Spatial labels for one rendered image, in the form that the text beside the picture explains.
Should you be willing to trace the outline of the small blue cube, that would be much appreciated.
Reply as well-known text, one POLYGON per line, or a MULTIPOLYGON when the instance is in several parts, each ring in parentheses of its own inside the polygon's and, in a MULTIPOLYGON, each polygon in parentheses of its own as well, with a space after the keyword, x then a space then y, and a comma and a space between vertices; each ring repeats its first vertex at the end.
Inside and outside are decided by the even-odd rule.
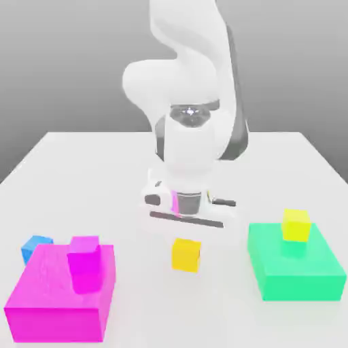
POLYGON ((33 235, 22 247, 22 258, 24 264, 27 265, 29 259, 31 258, 35 248, 40 244, 53 244, 54 240, 49 237, 43 237, 38 235, 33 235))

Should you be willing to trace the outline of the small magenta cube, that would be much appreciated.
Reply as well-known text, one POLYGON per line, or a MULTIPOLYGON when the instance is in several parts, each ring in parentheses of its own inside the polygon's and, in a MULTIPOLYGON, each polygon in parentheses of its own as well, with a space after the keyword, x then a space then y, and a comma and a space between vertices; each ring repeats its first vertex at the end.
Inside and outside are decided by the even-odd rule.
POLYGON ((68 246, 67 260, 73 289, 77 294, 100 290, 103 276, 98 236, 73 237, 68 246))

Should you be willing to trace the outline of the small lime yellow cube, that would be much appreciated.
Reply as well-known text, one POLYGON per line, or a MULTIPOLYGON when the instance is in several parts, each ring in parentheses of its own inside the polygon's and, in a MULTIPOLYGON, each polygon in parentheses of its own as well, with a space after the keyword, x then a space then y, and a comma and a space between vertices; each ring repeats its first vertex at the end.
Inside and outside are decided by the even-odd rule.
POLYGON ((309 240, 311 219, 307 210, 284 209, 281 224, 283 239, 306 243, 309 240))

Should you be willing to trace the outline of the large green box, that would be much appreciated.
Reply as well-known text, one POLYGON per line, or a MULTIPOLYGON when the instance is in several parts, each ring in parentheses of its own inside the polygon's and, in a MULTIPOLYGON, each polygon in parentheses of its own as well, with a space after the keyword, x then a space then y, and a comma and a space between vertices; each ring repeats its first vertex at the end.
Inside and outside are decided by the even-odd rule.
POLYGON ((339 301, 347 274, 316 224, 307 242, 285 241, 280 223, 251 223, 247 250, 263 300, 339 301))

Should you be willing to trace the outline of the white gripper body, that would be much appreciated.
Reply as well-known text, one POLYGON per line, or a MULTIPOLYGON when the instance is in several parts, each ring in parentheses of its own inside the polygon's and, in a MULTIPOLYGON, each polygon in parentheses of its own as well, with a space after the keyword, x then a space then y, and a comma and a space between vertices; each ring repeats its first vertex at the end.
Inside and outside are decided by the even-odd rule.
POLYGON ((183 215, 171 208, 144 205, 143 230, 161 234, 221 234, 232 227, 236 214, 231 207, 212 205, 195 215, 183 215))

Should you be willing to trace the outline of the large magenta box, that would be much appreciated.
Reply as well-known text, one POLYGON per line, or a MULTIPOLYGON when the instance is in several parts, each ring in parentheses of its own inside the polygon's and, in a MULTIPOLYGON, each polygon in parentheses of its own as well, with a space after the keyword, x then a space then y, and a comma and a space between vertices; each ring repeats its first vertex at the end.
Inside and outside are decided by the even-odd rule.
POLYGON ((103 282, 78 294, 68 265, 67 245, 38 245, 8 298, 4 311, 17 343, 103 341, 116 283, 113 245, 101 246, 103 282))

